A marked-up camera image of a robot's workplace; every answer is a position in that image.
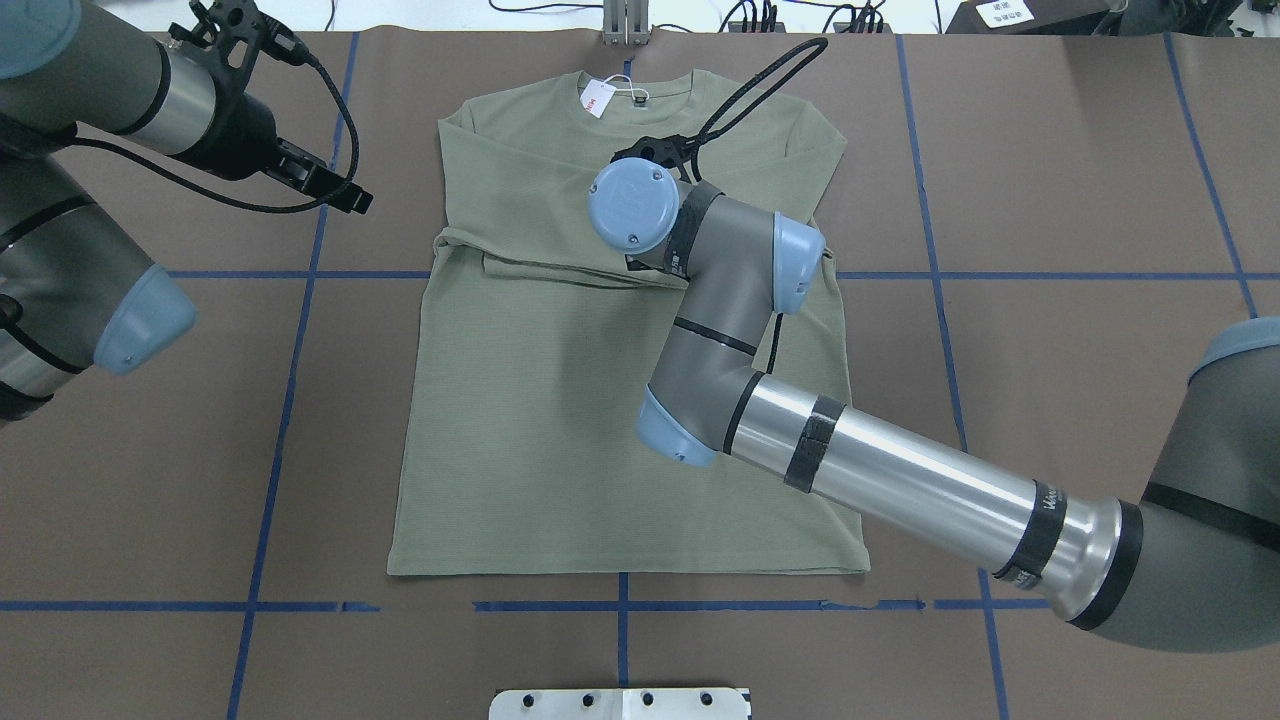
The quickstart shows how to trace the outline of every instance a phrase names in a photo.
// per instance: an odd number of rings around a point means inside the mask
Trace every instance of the light blue cap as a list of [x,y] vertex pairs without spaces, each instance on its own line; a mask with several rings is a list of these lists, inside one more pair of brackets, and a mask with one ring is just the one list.
[[1280,316],[1253,318],[1252,320],[1236,323],[1222,331],[1213,338],[1213,342],[1208,343],[1204,359],[1196,366],[1192,378],[1206,366],[1231,355],[1276,345],[1280,345]]
[[817,228],[773,214],[773,311],[799,313],[827,238]]
[[653,250],[671,234],[680,214],[680,188],[662,165],[623,158],[595,176],[586,211],[609,247],[635,255]]
[[81,0],[0,0],[0,79],[24,76],[76,37]]
[[196,305],[160,265],[142,273],[111,314],[93,364],[123,375],[169,347],[196,324]]
[[716,460],[717,452],[703,445],[672,418],[648,386],[644,388],[640,416],[636,418],[636,434],[652,450],[685,465],[707,468]]

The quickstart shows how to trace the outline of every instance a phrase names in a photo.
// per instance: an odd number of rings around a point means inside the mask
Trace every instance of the robotic arm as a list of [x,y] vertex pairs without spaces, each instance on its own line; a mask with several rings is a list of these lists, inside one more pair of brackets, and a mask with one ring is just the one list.
[[640,158],[602,170],[588,205],[605,243],[689,281],[636,424],[650,448],[692,465],[745,460],[1119,642],[1280,641],[1280,318],[1213,341],[1138,505],[1089,501],[754,370],[771,314],[804,301],[818,231]]
[[91,364],[132,372],[196,319],[192,302],[49,155],[87,123],[225,179],[257,172],[314,200],[365,213],[372,196],[276,136],[244,92],[260,53],[317,69],[289,28],[252,0],[198,1],[193,29],[164,46],[83,0],[0,3],[0,427]]

